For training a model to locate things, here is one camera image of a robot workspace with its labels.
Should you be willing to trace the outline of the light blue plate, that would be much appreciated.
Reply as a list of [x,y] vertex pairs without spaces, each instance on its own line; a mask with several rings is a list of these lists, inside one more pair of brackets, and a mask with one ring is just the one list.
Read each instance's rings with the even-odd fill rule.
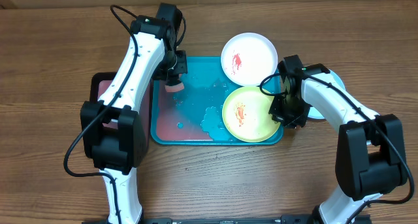
[[[332,75],[333,77],[333,81],[331,82],[331,84],[338,88],[339,90],[346,90],[346,87],[342,81],[342,79],[332,70],[330,70],[330,75]],[[325,104],[324,106],[321,106],[321,110],[318,110],[317,108],[315,108],[313,105],[311,105],[310,107],[310,111],[308,113],[308,118],[311,120],[326,120],[326,117],[324,117],[324,115],[322,115],[322,113],[325,111],[325,107],[326,106],[331,106],[332,101],[335,101],[337,97],[342,98],[341,95],[338,94],[338,92],[335,92],[334,89],[329,88],[327,86],[327,88],[325,89],[324,94],[321,95],[324,102],[320,101],[321,104]]]

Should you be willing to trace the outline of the green and pink sponge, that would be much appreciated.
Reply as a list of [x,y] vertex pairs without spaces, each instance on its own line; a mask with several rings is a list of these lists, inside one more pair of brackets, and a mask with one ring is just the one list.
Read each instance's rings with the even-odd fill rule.
[[179,92],[184,89],[184,84],[181,81],[177,82],[166,82],[165,90],[168,93]]

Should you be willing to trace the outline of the yellow plate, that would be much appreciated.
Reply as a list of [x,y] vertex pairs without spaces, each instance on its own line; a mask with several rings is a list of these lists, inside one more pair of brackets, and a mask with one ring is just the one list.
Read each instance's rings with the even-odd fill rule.
[[262,142],[272,137],[281,123],[269,113],[273,96],[258,87],[241,87],[234,90],[223,103],[222,120],[233,137],[250,143]]

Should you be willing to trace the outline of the white plate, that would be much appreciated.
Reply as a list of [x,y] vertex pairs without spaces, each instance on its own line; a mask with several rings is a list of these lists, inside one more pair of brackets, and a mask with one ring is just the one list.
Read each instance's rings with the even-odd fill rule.
[[274,45],[258,33],[234,36],[221,52],[223,72],[239,86],[258,86],[276,72],[277,65],[278,54]]

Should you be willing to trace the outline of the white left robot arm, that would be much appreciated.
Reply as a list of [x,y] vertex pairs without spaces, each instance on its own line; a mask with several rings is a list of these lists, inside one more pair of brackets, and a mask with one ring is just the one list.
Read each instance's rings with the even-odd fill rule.
[[186,27],[179,12],[155,18],[136,16],[127,27],[129,47],[122,64],[101,96],[86,101],[80,110],[82,141],[87,158],[103,178],[109,204],[105,223],[140,223],[142,206],[137,191],[137,167],[148,151],[140,109],[152,80],[169,89],[183,90],[187,72],[185,52],[177,47]]

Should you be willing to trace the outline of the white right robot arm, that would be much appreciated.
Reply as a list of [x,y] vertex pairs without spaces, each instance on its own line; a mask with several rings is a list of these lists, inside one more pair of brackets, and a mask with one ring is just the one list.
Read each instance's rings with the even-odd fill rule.
[[297,57],[278,64],[285,85],[273,94],[269,113],[284,127],[304,127],[311,107],[338,134],[332,195],[301,223],[370,223],[360,213],[371,204],[404,204],[415,193],[406,161],[401,121],[380,115],[361,104],[335,83],[322,64],[305,67]]

